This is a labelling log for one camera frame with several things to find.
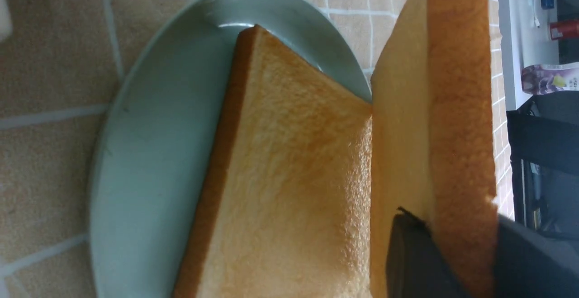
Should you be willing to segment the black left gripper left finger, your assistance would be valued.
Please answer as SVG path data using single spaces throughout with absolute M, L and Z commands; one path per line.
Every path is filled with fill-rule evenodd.
M 426 223 L 398 207 L 385 267 L 389 298 L 469 298 L 443 258 Z

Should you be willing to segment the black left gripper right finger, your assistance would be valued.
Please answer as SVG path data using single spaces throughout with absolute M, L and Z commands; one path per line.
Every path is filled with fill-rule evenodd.
M 499 215 L 494 267 L 497 298 L 577 298 L 579 258 L 565 241 Z

